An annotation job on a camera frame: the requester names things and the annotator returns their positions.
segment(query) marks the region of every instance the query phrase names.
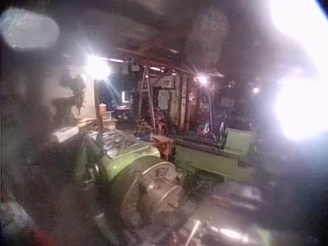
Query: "ladder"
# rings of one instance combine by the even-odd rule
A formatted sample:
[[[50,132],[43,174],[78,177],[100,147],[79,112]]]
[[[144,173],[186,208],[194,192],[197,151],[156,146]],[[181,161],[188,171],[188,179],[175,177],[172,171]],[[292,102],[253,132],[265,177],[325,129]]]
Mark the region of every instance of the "ladder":
[[[149,80],[149,66],[145,65],[143,69],[142,81],[141,81],[141,88],[139,94],[139,105],[138,105],[138,115],[137,115],[137,127],[141,124],[141,108],[142,108],[142,101],[144,93],[148,93],[149,99],[149,107],[150,107],[150,114],[152,117],[152,127],[154,129],[154,133],[156,133],[156,125],[155,125],[155,115],[154,115],[154,106],[153,106],[153,97],[152,97],[152,88],[150,86]]]

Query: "green machine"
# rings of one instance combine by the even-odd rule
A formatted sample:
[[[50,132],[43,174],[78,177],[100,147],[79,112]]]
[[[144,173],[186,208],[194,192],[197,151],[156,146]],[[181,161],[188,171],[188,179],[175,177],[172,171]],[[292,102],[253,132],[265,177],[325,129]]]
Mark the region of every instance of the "green machine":
[[[88,175],[105,190],[124,225],[137,227],[179,205],[180,173],[160,158],[157,148],[114,130],[84,137],[75,179]]]
[[[202,170],[239,182],[251,182],[254,169],[245,165],[253,142],[250,131],[227,128],[224,146],[176,139],[175,162],[189,172]]]

